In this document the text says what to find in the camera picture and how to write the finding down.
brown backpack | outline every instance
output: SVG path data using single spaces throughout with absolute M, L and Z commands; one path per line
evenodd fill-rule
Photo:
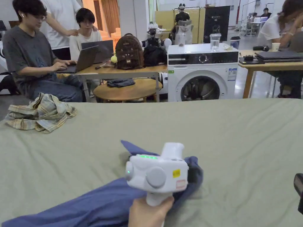
M 117 69 L 144 68 L 143 50 L 139 40 L 131 33 L 119 39 L 116 45 Z

black poster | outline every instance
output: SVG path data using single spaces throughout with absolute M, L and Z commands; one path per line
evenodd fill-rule
M 221 41 L 227 41 L 230 5 L 205 9 L 203 43 L 210 43 L 209 35 L 221 33 Z

plaid shirt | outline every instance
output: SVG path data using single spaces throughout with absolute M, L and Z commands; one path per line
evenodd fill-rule
M 76 116 L 77 109 L 56 96 L 40 93 L 29 106 L 10 105 L 6 123 L 19 130 L 36 129 L 38 132 L 51 133 L 68 118 Z

hand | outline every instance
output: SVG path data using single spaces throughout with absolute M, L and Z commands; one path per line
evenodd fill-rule
M 93 25 L 93 31 L 99 31 L 99 29 Z
M 164 200 L 159 206 L 149 206 L 146 198 L 135 199 L 129 210 L 128 227 L 161 227 L 174 197 Z
M 66 64 L 61 63 L 61 62 L 56 62 L 55 64 L 53 64 L 53 66 L 51 66 L 51 69 L 53 72 L 65 70 L 66 68 L 67 68 Z
M 68 30 L 65 35 L 66 36 L 71 36 L 71 35 L 78 36 L 78 30 L 76 30 L 76 29 Z
M 77 64 L 77 61 L 74 61 L 74 60 L 61 60 L 60 62 L 63 64 L 66 64 L 66 65 L 76 65 Z

blue towel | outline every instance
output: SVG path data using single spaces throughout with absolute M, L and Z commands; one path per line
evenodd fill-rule
M 121 142 L 131 155 L 157 155 L 127 141 Z M 198 165 L 198 159 L 189 157 L 185 161 L 190 168 L 188 186 L 185 191 L 174 193 L 175 202 L 170 212 L 177 209 L 203 181 L 203 171 Z M 127 227 L 129 208 L 133 200 L 144 196 L 145 191 L 129 187 L 125 178 L 120 178 L 41 213 L 3 222 L 2 227 Z

